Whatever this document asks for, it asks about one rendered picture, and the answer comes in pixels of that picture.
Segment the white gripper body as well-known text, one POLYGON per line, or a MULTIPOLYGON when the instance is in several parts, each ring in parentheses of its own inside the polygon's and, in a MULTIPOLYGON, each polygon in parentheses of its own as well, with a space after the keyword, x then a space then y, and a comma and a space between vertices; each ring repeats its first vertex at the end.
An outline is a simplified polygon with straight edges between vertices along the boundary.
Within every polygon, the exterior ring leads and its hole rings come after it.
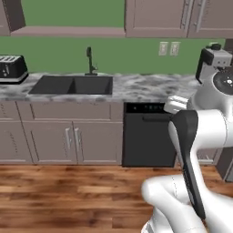
POLYGON ((176 114, 180 110, 187 109, 188 99, 182 96, 170 96, 164 105, 164 110, 171 114, 176 114))

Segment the taupe narrow base cupboard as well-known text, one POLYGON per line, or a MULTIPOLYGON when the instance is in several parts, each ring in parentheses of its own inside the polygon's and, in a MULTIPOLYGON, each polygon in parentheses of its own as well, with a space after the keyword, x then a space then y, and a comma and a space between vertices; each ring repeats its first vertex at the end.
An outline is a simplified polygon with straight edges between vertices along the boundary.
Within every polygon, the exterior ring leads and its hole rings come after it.
POLYGON ((215 166, 218 163, 221 153, 222 153, 221 148, 200 149, 197 152, 198 162, 201 165, 215 166))

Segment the taupe wall cupboard door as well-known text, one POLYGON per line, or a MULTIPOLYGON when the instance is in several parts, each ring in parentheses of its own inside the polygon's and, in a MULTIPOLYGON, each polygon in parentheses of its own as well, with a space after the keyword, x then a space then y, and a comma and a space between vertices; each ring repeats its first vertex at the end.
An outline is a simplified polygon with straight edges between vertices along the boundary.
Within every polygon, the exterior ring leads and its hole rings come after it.
POLYGON ((196 33, 200 0, 194 0, 187 36, 190 38, 233 38, 233 0, 207 0, 201 27, 196 33))
POLYGON ((185 29, 184 0, 125 0, 126 37, 186 37, 193 0, 189 0, 185 29))

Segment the taupe wall shelf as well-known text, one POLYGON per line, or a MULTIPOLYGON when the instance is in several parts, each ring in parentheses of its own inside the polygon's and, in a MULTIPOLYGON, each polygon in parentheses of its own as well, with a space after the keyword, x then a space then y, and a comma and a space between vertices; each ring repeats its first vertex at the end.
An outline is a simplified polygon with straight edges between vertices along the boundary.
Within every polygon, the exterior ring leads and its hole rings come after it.
POLYGON ((11 36, 125 37, 123 27, 24 26, 11 36))

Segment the taupe drawer front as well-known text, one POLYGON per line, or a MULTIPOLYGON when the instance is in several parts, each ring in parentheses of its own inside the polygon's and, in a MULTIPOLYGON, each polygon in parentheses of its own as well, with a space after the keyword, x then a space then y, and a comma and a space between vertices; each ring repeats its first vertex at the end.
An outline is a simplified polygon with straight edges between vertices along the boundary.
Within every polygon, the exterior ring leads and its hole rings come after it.
POLYGON ((34 102, 31 104, 36 119, 100 119, 111 116, 108 103, 34 102))

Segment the black dishwasher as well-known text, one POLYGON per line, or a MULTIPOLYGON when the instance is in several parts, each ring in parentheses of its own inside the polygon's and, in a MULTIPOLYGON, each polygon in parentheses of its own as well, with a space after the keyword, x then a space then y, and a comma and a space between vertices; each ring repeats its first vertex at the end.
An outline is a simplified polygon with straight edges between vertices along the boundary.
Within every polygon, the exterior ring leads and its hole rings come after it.
POLYGON ((169 122, 145 122, 142 116, 168 117, 164 103, 126 102, 123 121, 123 167, 173 167, 176 150, 168 133, 169 122))

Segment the taupe corner wall cupboard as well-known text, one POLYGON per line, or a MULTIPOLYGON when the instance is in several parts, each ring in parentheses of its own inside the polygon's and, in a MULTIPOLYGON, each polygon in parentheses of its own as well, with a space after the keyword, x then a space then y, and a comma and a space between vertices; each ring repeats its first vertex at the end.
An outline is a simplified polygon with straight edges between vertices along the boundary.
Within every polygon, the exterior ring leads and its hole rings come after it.
POLYGON ((21 0, 0 0, 0 36, 9 36, 24 26, 21 0))

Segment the black and white coffee machine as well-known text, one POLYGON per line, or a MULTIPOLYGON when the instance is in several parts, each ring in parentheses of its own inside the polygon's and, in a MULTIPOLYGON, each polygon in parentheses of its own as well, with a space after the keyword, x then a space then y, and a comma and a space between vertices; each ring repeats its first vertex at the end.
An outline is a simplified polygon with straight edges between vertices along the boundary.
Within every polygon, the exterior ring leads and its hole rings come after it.
POLYGON ((219 43, 212 43, 201 50, 196 80, 202 85, 203 81, 217 72, 225 72, 233 64, 233 55, 224 50, 219 43))

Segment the black and silver toaster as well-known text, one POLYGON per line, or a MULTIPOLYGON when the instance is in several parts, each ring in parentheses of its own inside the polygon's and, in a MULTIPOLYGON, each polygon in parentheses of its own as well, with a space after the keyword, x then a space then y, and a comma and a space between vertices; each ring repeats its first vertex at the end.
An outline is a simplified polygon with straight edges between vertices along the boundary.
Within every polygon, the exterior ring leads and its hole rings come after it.
POLYGON ((28 69, 23 56, 0 55, 0 84, 19 84, 27 77, 28 69))

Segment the black double sink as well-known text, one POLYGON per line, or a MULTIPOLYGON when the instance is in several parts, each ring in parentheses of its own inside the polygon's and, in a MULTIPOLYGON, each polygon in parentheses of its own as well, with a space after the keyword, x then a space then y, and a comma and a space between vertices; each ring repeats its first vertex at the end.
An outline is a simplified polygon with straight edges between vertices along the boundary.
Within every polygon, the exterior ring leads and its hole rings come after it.
POLYGON ((111 95, 112 76, 42 76, 30 95, 111 95))

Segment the taupe base cupboard door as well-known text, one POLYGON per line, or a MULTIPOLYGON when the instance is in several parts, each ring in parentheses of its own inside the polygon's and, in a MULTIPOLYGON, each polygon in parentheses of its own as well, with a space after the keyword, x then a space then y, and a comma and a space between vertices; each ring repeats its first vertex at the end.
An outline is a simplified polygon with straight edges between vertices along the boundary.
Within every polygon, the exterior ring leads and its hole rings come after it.
POLYGON ((70 122, 24 122, 25 135, 35 164, 77 163, 73 126, 70 122), (67 148, 65 129, 70 127, 71 148, 67 148))
POLYGON ((77 152, 81 165, 120 165, 122 161, 123 124, 121 122, 75 122, 82 145, 77 152))

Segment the white wall socket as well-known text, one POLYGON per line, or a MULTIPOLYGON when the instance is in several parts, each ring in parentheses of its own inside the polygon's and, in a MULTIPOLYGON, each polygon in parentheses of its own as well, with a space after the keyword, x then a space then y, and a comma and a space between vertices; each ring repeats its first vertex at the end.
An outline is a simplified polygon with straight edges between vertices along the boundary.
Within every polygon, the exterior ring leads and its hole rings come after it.
POLYGON ((172 43, 171 43, 171 46, 170 46, 170 54, 171 54, 172 56, 177 56, 177 55, 178 55, 178 52, 179 52, 179 45, 180 45, 179 42, 172 42, 172 43))
POLYGON ((168 42, 161 42, 159 44, 158 54, 160 56, 165 56, 167 54, 168 42))

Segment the black tap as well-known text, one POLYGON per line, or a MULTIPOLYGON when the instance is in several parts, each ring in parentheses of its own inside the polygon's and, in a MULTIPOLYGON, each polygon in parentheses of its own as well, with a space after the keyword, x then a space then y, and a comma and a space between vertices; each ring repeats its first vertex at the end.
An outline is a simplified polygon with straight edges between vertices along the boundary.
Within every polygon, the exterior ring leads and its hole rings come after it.
POLYGON ((97 73, 95 72, 97 70, 97 68, 93 66, 93 62, 92 62, 92 48, 91 48, 91 46, 87 47, 86 56, 88 58, 88 72, 85 73, 85 75, 86 76, 97 76, 97 73))

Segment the taupe corner base cupboard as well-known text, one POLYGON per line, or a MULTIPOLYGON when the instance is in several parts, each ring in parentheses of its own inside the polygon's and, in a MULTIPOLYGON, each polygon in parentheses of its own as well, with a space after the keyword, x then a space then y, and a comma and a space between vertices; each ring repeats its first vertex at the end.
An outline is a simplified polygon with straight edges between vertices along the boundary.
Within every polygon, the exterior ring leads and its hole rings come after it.
POLYGON ((0 164, 33 162, 15 101, 0 101, 0 164))

